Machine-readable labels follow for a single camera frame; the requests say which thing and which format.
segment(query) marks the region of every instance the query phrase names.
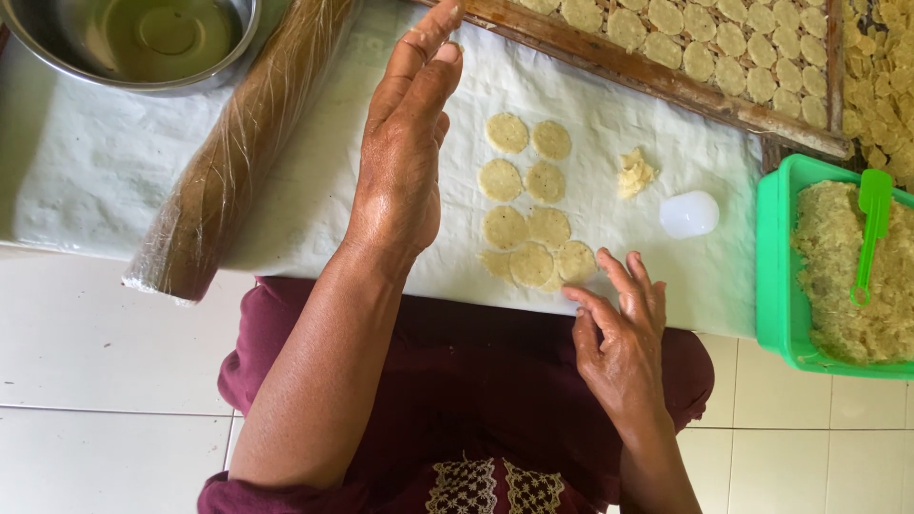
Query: cooking oil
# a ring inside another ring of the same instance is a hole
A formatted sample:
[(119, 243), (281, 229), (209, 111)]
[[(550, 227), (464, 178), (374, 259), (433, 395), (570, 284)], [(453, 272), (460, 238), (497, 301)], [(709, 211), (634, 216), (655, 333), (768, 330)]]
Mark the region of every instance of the cooking oil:
[(86, 45), (112, 78), (165, 82), (217, 65), (242, 31), (221, 1), (97, 0)]

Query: green plastic container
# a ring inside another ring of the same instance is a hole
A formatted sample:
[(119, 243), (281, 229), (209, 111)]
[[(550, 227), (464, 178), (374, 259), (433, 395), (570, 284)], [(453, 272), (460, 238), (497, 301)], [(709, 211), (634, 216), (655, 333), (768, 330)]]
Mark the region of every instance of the green plastic container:
[[(796, 281), (800, 255), (791, 248), (797, 224), (797, 193), (823, 180), (860, 184), (857, 173), (807, 157), (791, 155), (759, 182), (756, 234), (756, 334), (759, 344), (803, 371), (867, 377), (914, 379), (914, 362), (854, 366), (819, 353), (809, 339), (813, 324), (809, 299)], [(893, 189), (892, 198), (914, 209), (914, 196)]]

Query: white plastic cup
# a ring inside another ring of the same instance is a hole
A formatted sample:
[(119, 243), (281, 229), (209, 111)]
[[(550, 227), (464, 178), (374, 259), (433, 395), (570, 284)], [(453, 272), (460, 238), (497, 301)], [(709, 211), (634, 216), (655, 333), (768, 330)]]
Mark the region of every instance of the white plastic cup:
[(673, 239), (703, 236), (717, 227), (720, 209), (705, 191), (691, 191), (660, 204), (660, 225)]

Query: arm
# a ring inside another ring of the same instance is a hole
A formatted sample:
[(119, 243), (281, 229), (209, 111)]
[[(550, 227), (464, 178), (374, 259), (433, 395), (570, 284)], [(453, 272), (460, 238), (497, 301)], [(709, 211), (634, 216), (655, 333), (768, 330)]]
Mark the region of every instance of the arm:
[(338, 486), (362, 439), (403, 285), (438, 234), (441, 109), (462, 55), (442, 43), (463, 7), (444, 0), (395, 46), (368, 109), (352, 216), (251, 405), (230, 478)]
[(597, 262), (619, 291), (619, 310), (582, 287), (562, 290), (581, 305), (573, 333), (578, 371), (624, 444), (622, 510), (701, 512), (664, 406), (660, 339), (666, 284), (651, 284), (637, 252), (626, 261), (631, 274), (605, 248), (597, 252)]

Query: hand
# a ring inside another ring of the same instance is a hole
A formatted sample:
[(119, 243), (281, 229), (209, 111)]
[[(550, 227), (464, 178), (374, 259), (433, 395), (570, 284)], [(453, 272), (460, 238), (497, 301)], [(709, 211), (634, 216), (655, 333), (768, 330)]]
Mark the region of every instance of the hand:
[[(651, 284), (640, 253), (629, 252), (626, 262), (629, 271), (605, 248), (597, 252), (597, 263), (619, 291), (619, 310), (583, 287), (562, 288), (569, 300), (581, 305), (572, 329), (578, 373), (620, 431), (645, 416), (669, 416), (660, 364), (666, 284)], [(599, 344), (598, 328), (603, 332)]]
[(442, 0), (394, 47), (368, 107), (348, 240), (415, 258), (438, 235), (438, 152), (451, 125), (441, 110), (463, 69), (447, 39), (463, 13), (461, 0)]

